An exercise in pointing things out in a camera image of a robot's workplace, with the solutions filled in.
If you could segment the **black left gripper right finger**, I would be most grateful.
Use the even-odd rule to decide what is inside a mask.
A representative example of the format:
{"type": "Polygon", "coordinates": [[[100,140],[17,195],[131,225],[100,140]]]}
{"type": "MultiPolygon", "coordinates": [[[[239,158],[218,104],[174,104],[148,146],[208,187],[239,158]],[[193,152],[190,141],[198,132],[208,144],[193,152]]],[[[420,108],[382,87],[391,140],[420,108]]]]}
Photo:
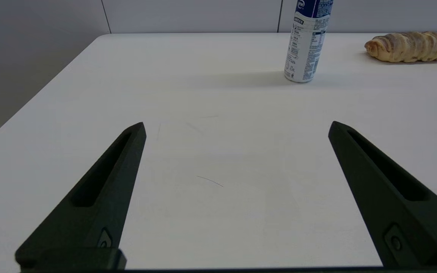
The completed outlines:
{"type": "Polygon", "coordinates": [[[385,267],[437,267],[437,195],[354,128],[329,141],[385,267]]]}

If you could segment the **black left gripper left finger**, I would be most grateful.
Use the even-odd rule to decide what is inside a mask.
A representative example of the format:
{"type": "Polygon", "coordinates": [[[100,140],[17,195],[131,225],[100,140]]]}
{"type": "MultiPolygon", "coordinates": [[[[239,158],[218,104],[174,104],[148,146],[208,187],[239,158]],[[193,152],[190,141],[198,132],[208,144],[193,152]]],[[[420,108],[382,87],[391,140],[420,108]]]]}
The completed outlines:
{"type": "Polygon", "coordinates": [[[143,123],[125,129],[20,245],[21,271],[116,271],[146,142],[143,123]]]}

